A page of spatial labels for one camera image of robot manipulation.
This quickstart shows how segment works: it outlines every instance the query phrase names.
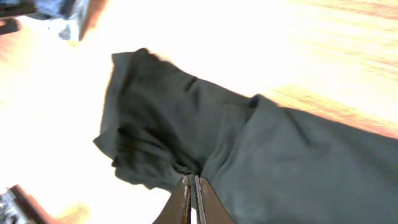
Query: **wooden table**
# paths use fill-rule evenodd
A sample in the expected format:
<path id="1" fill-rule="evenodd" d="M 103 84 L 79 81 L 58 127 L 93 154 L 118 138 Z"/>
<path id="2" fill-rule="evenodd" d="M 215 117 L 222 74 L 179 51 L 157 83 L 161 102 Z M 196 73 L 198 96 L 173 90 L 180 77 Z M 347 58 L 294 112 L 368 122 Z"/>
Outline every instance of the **wooden table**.
<path id="1" fill-rule="evenodd" d="M 111 53 L 147 47 L 238 93 L 398 138 L 397 1 L 112 0 L 92 9 L 79 44 L 26 21 L 0 36 L 0 186 L 21 184 L 64 223 L 151 223 L 169 196 L 115 178 L 91 142 Z"/>

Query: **dark green fabric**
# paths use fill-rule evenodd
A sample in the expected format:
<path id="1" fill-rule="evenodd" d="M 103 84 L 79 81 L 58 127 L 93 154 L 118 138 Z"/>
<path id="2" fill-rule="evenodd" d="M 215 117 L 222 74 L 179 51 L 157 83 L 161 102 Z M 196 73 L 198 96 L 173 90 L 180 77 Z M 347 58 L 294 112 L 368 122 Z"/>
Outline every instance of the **dark green fabric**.
<path id="1" fill-rule="evenodd" d="M 398 223 L 396 139 L 240 96 L 146 49 L 113 60 L 95 143 L 122 180 L 172 192 L 200 174 L 236 223 Z"/>

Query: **blurry object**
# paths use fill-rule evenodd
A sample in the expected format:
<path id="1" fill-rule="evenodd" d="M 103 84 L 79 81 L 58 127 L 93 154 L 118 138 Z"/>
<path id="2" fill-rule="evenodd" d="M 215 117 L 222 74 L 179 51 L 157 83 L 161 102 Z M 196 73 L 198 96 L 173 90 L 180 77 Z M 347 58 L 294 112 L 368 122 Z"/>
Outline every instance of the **blurry object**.
<path id="1" fill-rule="evenodd" d="M 195 176 L 195 201 L 198 224 L 234 224 L 205 177 Z M 191 223 L 191 187 L 183 176 L 154 224 Z"/>
<path id="2" fill-rule="evenodd" d="M 28 195 L 15 185 L 0 195 L 0 224 L 46 224 L 47 218 L 40 214 L 37 205 L 30 202 Z"/>
<path id="3" fill-rule="evenodd" d="M 86 13 L 86 21 L 83 23 L 84 26 L 80 28 L 80 40 L 84 38 L 88 30 L 95 29 L 98 19 L 105 10 L 108 1 L 109 0 L 90 1 L 90 5 L 88 6 Z"/>
<path id="4" fill-rule="evenodd" d="M 90 0 L 36 0 L 37 13 L 20 21 L 45 29 L 62 40 L 78 42 L 83 38 Z"/>
<path id="5" fill-rule="evenodd" d="M 4 25 L 0 25 L 0 35 L 19 31 L 18 22 L 15 19 L 5 19 L 3 22 Z"/>
<path id="6" fill-rule="evenodd" d="M 33 0 L 0 0 L 0 19 L 35 13 Z"/>
<path id="7" fill-rule="evenodd" d="M 33 0 L 0 0 L 0 35 L 10 34 L 19 31 L 16 16 L 30 14 L 36 12 Z"/>

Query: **wood grain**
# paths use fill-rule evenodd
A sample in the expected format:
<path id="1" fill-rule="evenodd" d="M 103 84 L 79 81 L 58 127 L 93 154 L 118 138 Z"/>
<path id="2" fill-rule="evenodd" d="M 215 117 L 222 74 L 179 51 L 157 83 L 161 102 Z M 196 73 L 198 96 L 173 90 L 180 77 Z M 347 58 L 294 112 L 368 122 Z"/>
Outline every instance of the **wood grain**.
<path id="1" fill-rule="evenodd" d="M 151 223 L 169 196 L 115 178 L 91 142 L 115 52 L 147 47 L 243 95 L 398 138 L 397 1 L 93 2 L 79 44 L 26 19 L 0 36 L 0 186 L 67 223 Z"/>

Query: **folded fabric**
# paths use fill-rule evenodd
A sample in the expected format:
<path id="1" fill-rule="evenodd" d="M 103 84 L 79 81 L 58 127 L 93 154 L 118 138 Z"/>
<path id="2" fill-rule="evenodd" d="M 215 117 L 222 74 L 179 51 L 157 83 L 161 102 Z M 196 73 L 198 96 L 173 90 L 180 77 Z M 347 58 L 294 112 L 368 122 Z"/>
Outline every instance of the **folded fabric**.
<path id="1" fill-rule="evenodd" d="M 236 223 L 398 223 L 396 139 L 243 97 L 146 49 L 113 61 L 95 144 L 120 179 L 172 192 L 182 174 L 207 177 Z"/>

